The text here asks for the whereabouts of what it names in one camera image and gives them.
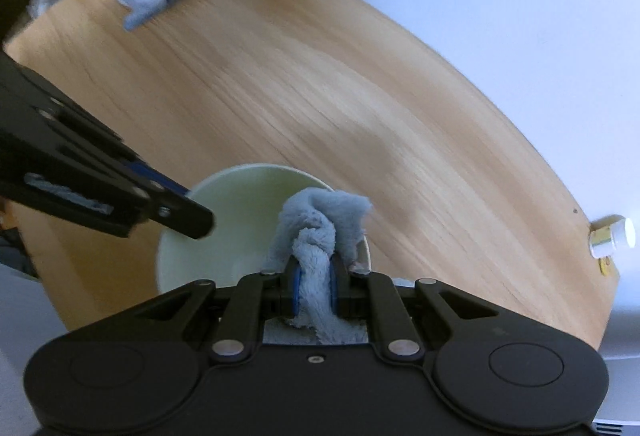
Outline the cream ceramic bowl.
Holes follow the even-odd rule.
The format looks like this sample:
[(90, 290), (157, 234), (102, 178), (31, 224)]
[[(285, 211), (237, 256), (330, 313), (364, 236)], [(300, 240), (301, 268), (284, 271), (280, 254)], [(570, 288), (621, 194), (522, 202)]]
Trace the cream ceramic bowl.
[(305, 171), (272, 164), (230, 167), (195, 185), (189, 197), (214, 213), (215, 228), (201, 240), (163, 231), (155, 262), (157, 291), (200, 279), (235, 286), (264, 268), (283, 204), (310, 187), (330, 186)]

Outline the yellow round disc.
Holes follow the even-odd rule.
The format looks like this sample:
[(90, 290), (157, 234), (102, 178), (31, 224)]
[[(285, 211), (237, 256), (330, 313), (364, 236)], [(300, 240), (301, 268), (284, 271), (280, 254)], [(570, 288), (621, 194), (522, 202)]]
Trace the yellow round disc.
[(606, 277), (607, 275), (611, 274), (612, 268), (613, 268), (613, 262), (610, 257), (599, 258), (598, 263), (599, 263), (599, 268), (602, 275)]

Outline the grey fluffy cleaning cloth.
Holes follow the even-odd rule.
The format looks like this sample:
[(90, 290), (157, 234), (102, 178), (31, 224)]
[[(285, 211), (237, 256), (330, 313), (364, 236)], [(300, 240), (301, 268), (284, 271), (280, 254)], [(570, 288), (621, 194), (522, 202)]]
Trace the grey fluffy cleaning cloth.
[(358, 244), (364, 239), (362, 222), (370, 209), (365, 196), (320, 188), (303, 189), (283, 204), (266, 268), (280, 272), (291, 258), (299, 262), (299, 312), (292, 319), (267, 321), (265, 343), (367, 343), (363, 322), (343, 320), (332, 310), (330, 259), (340, 256), (346, 268), (358, 263)]

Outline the white pill bottle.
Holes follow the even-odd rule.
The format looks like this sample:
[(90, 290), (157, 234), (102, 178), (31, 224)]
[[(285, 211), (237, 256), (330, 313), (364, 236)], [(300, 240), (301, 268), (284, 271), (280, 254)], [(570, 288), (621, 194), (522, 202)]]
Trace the white pill bottle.
[(619, 251), (635, 248), (636, 244), (636, 227), (628, 217), (609, 220), (604, 226), (593, 229), (588, 237), (589, 251), (594, 259), (611, 257)]

